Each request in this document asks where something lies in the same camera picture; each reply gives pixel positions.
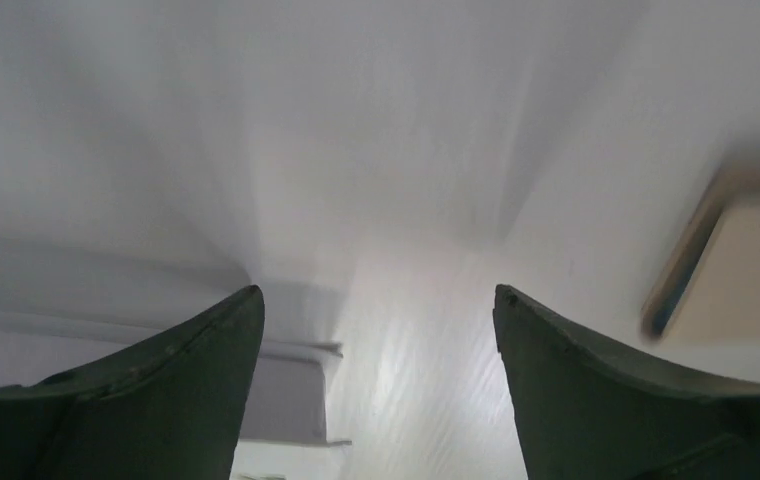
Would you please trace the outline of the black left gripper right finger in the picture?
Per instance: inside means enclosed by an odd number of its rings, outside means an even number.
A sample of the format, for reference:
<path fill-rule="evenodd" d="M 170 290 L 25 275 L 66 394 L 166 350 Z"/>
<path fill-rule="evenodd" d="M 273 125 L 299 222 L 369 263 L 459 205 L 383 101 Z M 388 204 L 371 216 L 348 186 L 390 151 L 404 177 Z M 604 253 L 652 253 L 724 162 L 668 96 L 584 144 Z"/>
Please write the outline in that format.
<path fill-rule="evenodd" d="M 760 384 L 650 355 L 509 285 L 493 325 L 531 479 L 760 479 Z"/>

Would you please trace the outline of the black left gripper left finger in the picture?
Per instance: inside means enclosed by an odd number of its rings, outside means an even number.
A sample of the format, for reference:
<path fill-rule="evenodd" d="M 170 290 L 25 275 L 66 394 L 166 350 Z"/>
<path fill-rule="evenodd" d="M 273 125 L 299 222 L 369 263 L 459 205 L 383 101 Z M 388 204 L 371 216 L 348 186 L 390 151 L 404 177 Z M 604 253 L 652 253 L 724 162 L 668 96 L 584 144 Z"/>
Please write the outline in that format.
<path fill-rule="evenodd" d="M 226 479 L 264 331 L 261 289 L 31 385 L 0 387 L 0 479 Z"/>

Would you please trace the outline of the beige snap wallet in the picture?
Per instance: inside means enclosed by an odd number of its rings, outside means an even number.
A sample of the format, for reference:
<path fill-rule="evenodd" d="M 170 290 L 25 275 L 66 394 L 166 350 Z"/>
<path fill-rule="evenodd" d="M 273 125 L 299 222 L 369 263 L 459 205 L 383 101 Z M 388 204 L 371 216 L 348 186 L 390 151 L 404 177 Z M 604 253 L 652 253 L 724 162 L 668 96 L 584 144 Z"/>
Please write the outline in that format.
<path fill-rule="evenodd" d="M 709 183 L 642 308 L 651 341 L 760 341 L 760 167 Z"/>

